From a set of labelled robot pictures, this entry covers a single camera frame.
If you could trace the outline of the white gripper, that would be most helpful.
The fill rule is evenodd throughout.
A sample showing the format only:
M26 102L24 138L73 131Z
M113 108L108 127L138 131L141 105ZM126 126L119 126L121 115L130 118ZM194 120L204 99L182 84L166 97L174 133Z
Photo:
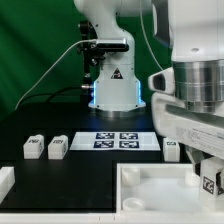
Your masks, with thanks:
M157 133L184 145L193 172L203 152L224 160L224 75L218 66L173 66L148 78ZM216 175L224 190L224 168Z

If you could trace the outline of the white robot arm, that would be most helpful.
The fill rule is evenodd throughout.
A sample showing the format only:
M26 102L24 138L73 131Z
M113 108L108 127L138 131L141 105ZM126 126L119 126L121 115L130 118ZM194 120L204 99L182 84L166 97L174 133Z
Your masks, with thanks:
M172 66L149 77L157 132L213 156L224 189L224 0L146 0Z

